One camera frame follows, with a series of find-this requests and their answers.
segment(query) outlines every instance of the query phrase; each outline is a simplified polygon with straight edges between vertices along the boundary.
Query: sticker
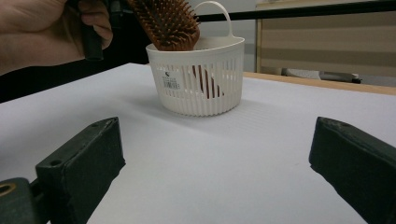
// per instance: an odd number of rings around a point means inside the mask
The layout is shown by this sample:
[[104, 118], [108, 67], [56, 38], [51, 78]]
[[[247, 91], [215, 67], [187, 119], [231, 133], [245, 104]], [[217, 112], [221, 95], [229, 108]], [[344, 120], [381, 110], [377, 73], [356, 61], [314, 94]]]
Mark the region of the sticker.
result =
[[183, 77], [180, 72], [177, 71], [163, 71], [163, 87], [172, 91], [182, 91]]

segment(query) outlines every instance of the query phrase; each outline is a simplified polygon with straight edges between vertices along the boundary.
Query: white table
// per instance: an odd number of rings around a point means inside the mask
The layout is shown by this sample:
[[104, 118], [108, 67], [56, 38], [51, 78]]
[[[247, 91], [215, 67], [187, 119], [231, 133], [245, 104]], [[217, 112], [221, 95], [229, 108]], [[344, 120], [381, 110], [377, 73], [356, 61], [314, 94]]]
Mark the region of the white table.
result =
[[396, 146], [396, 96], [244, 78], [215, 117], [160, 103], [148, 65], [126, 64], [0, 104], [0, 179], [101, 119], [120, 118], [126, 166], [89, 223], [364, 223], [308, 162], [318, 116]]

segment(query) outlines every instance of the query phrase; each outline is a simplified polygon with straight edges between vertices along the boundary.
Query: white basket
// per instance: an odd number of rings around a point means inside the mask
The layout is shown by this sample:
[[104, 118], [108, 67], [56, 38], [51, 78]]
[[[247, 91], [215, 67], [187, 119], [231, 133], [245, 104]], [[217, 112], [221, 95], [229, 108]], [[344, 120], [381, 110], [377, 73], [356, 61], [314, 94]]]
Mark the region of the white basket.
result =
[[212, 116], [237, 106], [242, 95], [245, 39], [233, 36], [227, 10], [228, 36], [200, 37], [191, 51], [160, 51], [146, 47], [161, 103], [183, 115]]

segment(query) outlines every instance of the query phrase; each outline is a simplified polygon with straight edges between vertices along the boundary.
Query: hairbrush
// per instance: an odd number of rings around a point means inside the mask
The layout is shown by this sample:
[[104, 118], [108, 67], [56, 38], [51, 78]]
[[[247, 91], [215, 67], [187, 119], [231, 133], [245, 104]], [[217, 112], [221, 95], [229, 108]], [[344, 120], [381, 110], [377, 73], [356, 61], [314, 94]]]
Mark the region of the hairbrush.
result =
[[184, 0], [128, 0], [140, 25], [158, 50], [193, 50], [198, 22]]

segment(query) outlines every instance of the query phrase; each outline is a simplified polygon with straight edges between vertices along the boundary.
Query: finger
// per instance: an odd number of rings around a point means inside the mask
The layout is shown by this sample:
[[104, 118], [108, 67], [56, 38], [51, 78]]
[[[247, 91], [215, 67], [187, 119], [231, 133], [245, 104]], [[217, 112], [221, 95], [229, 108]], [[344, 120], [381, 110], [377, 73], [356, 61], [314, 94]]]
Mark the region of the finger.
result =
[[81, 14], [81, 20], [86, 25], [98, 25], [111, 29], [111, 24], [105, 14], [97, 13], [84, 13]]
[[110, 46], [111, 40], [113, 39], [113, 32], [110, 29], [94, 25], [93, 30], [102, 37], [102, 49], [106, 49]]
[[102, 13], [82, 14], [81, 20], [86, 25], [93, 26], [94, 31], [102, 37], [102, 48], [107, 48], [113, 39], [110, 21]]
[[103, 13], [107, 19], [110, 18], [107, 8], [102, 1], [81, 0], [78, 2], [78, 10], [81, 13]]

